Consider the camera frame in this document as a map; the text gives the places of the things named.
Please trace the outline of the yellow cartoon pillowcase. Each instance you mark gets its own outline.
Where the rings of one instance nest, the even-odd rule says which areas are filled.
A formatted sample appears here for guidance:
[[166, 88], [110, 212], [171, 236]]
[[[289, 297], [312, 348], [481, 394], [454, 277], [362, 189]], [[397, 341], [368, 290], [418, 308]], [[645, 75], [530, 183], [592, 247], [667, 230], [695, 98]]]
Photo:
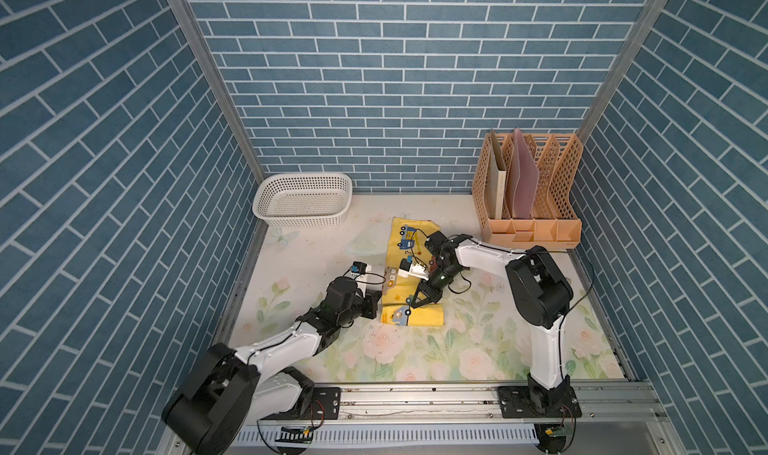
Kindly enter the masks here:
[[383, 324], [412, 327], [440, 327], [444, 324], [441, 305], [430, 301], [420, 308], [409, 305], [419, 282], [434, 270], [426, 239], [439, 230], [440, 227], [429, 220], [393, 219], [387, 242], [379, 316]]

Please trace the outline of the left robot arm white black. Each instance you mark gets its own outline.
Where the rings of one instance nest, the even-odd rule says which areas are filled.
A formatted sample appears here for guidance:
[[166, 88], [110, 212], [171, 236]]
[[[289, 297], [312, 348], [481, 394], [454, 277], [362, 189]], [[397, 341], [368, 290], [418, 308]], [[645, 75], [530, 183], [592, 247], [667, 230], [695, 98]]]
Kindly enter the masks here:
[[304, 417], [314, 382], [294, 367], [334, 343], [360, 317], [375, 319], [382, 290], [343, 275], [286, 330], [238, 348], [212, 345], [163, 408], [161, 420], [194, 454], [222, 454], [245, 422]]

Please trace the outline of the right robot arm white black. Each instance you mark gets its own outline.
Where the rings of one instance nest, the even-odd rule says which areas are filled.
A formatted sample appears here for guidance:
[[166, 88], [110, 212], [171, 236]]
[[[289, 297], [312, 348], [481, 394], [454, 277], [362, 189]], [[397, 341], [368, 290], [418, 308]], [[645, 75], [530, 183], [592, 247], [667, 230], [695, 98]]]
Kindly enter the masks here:
[[447, 237], [440, 231], [427, 237], [426, 248], [432, 255], [430, 262], [407, 255], [398, 267], [400, 276], [419, 279], [407, 305], [417, 309], [440, 301], [443, 291], [469, 269], [506, 277], [515, 307], [530, 326], [530, 390], [549, 398], [561, 395], [569, 377], [563, 367], [560, 330], [571, 308], [573, 289], [550, 251], [539, 245], [510, 249], [467, 234]]

